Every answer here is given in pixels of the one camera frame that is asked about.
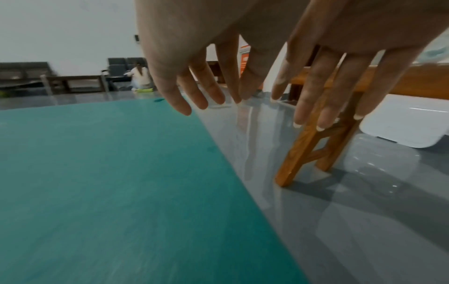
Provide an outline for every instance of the gray floor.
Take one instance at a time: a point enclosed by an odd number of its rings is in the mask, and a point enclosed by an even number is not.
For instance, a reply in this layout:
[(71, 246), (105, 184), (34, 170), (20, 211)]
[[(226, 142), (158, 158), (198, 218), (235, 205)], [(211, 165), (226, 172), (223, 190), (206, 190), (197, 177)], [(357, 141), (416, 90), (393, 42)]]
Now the gray floor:
[[(144, 99), (157, 93), (0, 99), (0, 109)], [(413, 149), (358, 133), (331, 173), (274, 175), (301, 130), (267, 97), (196, 110), (311, 283), (449, 283), (449, 137)]]

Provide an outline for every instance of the hand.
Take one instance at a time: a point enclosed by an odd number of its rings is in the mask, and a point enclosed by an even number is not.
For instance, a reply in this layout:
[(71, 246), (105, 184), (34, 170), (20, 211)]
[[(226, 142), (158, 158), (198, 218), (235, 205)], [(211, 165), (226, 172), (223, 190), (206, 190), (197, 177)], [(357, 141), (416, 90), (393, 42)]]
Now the hand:
[[(176, 82), (201, 109), (208, 106), (190, 70), (217, 103), (225, 97), (206, 62), (215, 43), (217, 58), (235, 102), (249, 98), (264, 81), (308, 0), (136, 0), (141, 46), (158, 90), (182, 114), (191, 107)], [(239, 80), (239, 34), (251, 45)]]
[[(323, 94), (328, 77), (347, 53), (318, 119), (317, 126), (321, 129), (332, 126), (378, 51), (386, 50), (357, 106), (355, 119), (372, 112), (425, 46), (449, 26), (446, 1), (351, 0), (335, 16), (331, 11), (319, 9), (319, 2), (312, 0), (307, 8), (311, 15), (317, 16), (311, 18), (313, 21), (302, 18), (288, 42), (272, 98), (278, 99), (291, 78), (301, 71), (314, 44), (321, 45), (295, 111), (294, 122), (304, 124)], [(331, 0), (328, 7), (336, 2), (339, 1)]]

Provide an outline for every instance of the teal floor mat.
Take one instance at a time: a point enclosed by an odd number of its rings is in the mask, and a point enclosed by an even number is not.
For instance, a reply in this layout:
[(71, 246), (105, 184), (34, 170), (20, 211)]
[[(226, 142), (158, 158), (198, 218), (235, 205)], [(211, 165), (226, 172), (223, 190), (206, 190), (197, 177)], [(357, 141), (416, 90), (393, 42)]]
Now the teal floor mat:
[(306, 283), (193, 114), (0, 111), (0, 283)]

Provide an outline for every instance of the seated person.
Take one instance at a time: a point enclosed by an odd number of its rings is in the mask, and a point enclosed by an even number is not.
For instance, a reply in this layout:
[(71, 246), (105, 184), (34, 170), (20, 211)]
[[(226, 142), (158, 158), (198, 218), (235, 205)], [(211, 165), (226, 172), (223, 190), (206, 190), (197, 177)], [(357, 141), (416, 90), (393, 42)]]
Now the seated person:
[(140, 63), (137, 62), (136, 67), (125, 75), (132, 77), (131, 86), (133, 90), (151, 88), (152, 82), (150, 72), (148, 71), (148, 68), (143, 67)]

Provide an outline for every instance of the white shirt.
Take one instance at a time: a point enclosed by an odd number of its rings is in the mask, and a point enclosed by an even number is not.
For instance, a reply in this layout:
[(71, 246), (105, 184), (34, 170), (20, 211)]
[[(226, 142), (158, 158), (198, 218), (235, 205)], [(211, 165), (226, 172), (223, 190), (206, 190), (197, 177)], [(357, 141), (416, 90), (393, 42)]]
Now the white shirt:
[(139, 73), (137, 67), (134, 67), (129, 73), (128, 76), (131, 76), (134, 80), (137, 81), (139, 85), (149, 85), (150, 81), (150, 73), (148, 72), (148, 68), (142, 67), (142, 74)]

